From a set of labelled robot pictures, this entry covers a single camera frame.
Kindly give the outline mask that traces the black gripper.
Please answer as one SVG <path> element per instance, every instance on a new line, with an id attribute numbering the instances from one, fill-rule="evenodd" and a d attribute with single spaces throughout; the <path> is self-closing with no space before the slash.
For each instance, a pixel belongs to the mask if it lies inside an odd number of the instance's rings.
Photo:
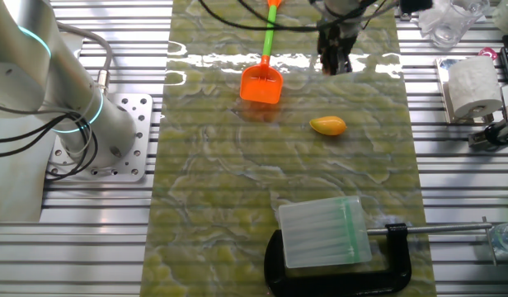
<path id="1" fill-rule="evenodd" d="M 349 55 L 358 37 L 357 23 L 342 23 L 319 31 L 317 52 L 320 54 L 322 72 L 325 75 L 352 73 Z M 329 45 L 338 48 L 338 52 L 327 49 Z"/>

